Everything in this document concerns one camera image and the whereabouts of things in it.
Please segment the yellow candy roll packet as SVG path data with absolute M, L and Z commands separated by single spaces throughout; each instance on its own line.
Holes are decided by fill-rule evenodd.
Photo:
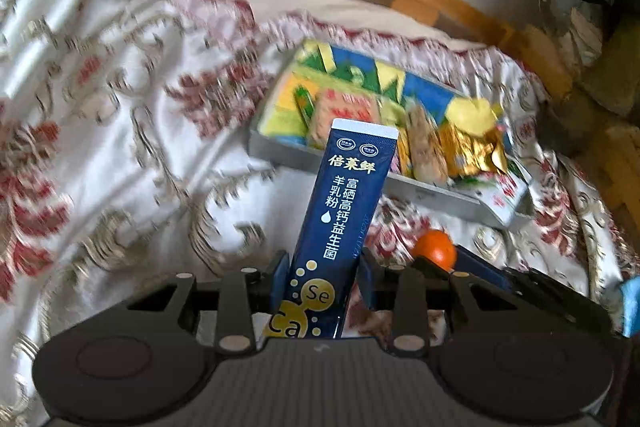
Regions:
M 411 178 L 412 177 L 412 164 L 411 164 L 411 156 L 409 151 L 408 140 L 402 137 L 398 138 L 397 141 L 397 173 L 401 174 L 404 177 Z

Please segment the blue plastic bag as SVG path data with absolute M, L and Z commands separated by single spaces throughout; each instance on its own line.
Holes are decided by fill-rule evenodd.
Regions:
M 640 331 L 640 277 L 633 277 L 620 285 L 623 297 L 623 334 L 634 337 Z

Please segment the gold foil snack packet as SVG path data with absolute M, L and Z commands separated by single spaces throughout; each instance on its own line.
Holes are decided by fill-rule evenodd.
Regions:
M 439 126 L 438 138 L 450 178 L 508 173 L 503 136 L 498 127 L 477 137 L 445 122 Z

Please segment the white red snack packet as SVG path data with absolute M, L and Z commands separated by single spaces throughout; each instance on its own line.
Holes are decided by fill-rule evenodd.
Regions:
M 518 205 L 529 192 L 532 176 L 513 156 L 506 158 L 506 173 L 480 173 L 463 177 L 454 186 L 486 207 L 500 225 L 511 225 Z

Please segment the green snack stick packet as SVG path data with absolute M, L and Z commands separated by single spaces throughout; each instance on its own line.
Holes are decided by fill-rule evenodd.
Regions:
M 294 88 L 293 97 L 306 132 L 309 132 L 312 117 L 314 116 L 314 98 L 311 97 L 311 93 L 303 85 L 298 85 Z

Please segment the floral satin bedspread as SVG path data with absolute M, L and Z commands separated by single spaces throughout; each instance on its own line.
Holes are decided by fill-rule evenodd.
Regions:
M 46 413 L 30 371 L 55 333 L 191 269 L 215 280 L 291 248 L 311 175 L 252 160 L 248 122 L 306 37 L 497 97 L 540 83 L 501 52 L 350 30 L 246 0 L 1 0 L 1 421 Z

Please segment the beige biscuit packet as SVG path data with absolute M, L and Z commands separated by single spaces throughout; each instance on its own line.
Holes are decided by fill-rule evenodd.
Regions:
M 324 149 L 335 118 L 380 124 L 380 103 L 369 95 L 349 94 L 333 88 L 322 88 L 314 100 L 307 132 L 309 147 Z

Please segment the orange tangerine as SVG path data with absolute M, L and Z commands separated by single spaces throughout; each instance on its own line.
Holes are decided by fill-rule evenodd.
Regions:
M 416 240 L 411 255 L 428 259 L 446 271 L 454 269 L 457 262 L 457 250 L 449 235 L 436 229 L 427 230 Z

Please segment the blue milk powder box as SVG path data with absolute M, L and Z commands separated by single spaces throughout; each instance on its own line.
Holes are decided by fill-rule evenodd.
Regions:
M 358 258 L 399 136 L 395 127 L 343 120 L 331 126 L 280 307 L 265 335 L 342 334 Z

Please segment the colourful painted tray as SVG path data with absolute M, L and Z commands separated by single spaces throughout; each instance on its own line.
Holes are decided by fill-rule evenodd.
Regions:
M 385 191 L 467 221 L 516 230 L 533 217 L 532 177 L 514 158 L 502 109 L 397 65 L 306 39 L 284 59 L 250 125 L 255 158 L 312 173 L 371 169 L 380 128 L 395 140 Z

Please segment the olive brown hanging garment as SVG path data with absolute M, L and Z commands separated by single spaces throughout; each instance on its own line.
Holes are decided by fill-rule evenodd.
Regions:
M 639 22 L 619 28 L 600 58 L 560 101 L 547 104 L 538 123 L 540 144 L 577 155 L 616 125 L 639 125 Z

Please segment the wooden bed frame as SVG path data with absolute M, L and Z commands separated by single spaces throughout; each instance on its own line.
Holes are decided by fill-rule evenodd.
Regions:
M 535 72 L 552 98 L 565 100 L 572 77 L 541 30 L 528 26 L 517 31 L 509 23 L 486 16 L 463 0 L 392 0 L 393 10 L 434 26 L 450 20 L 470 31 L 474 39 L 496 45 Z M 606 206 L 616 216 L 639 219 L 639 132 L 616 124 L 599 132 L 578 156 L 578 163 L 597 177 Z

